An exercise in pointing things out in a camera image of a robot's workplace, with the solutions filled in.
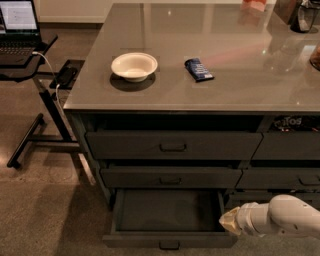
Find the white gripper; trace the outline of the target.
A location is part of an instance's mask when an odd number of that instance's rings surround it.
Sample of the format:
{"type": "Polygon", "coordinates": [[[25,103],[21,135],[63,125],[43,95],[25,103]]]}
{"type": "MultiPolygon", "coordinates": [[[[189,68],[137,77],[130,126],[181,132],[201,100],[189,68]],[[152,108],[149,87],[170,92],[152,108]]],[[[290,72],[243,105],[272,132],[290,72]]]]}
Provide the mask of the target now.
{"type": "Polygon", "coordinates": [[[240,235],[264,236],[270,228],[268,204],[246,203],[224,213],[219,223],[227,231],[240,235]]]}

